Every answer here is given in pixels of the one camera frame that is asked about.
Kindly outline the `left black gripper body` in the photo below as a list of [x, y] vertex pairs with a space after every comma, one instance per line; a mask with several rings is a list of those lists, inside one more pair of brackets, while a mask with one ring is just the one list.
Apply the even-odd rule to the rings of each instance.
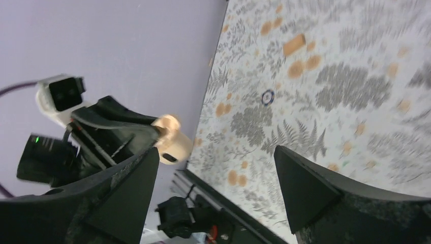
[[93, 175], [115, 166], [134, 154], [129, 149], [135, 134], [126, 129], [133, 120], [101, 115], [71, 115], [68, 130], [79, 145], [79, 175]]

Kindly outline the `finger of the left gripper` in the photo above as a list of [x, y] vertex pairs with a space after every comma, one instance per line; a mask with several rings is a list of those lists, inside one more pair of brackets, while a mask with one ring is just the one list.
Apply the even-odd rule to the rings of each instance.
[[160, 136], [159, 130], [151, 125], [151, 123], [156, 120], [155, 117], [134, 112], [120, 104], [112, 96], [103, 97], [95, 104], [89, 107], [79, 108], [71, 113], [71, 115], [93, 114], [103, 117], [124, 117], [133, 120], [133, 123], [127, 124], [126, 126], [127, 130], [135, 134], [135, 138], [129, 146], [133, 154], [153, 147]]

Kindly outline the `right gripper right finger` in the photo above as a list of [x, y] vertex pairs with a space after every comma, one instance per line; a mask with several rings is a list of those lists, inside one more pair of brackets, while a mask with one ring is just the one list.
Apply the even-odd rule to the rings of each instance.
[[273, 156], [299, 243], [430, 243], [429, 198], [363, 184], [285, 146]]

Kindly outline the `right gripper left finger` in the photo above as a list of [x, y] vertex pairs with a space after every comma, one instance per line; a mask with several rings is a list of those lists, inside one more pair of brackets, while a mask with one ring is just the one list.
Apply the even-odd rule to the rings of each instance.
[[139, 243], [159, 167], [153, 147], [36, 196], [1, 200], [1, 243]]

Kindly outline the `beige earbud charging case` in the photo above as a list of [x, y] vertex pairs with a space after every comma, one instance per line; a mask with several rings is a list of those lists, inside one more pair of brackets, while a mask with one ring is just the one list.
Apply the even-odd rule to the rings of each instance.
[[190, 157], [193, 142], [181, 132], [181, 123], [176, 115], [162, 115], [151, 125], [160, 132], [155, 147], [158, 149], [161, 163], [175, 165]]

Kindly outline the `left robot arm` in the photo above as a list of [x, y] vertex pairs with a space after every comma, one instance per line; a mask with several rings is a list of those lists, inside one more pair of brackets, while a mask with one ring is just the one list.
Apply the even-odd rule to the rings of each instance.
[[103, 97], [74, 110], [62, 138], [31, 134], [16, 176], [56, 188], [103, 171], [153, 147], [161, 135], [155, 120]]

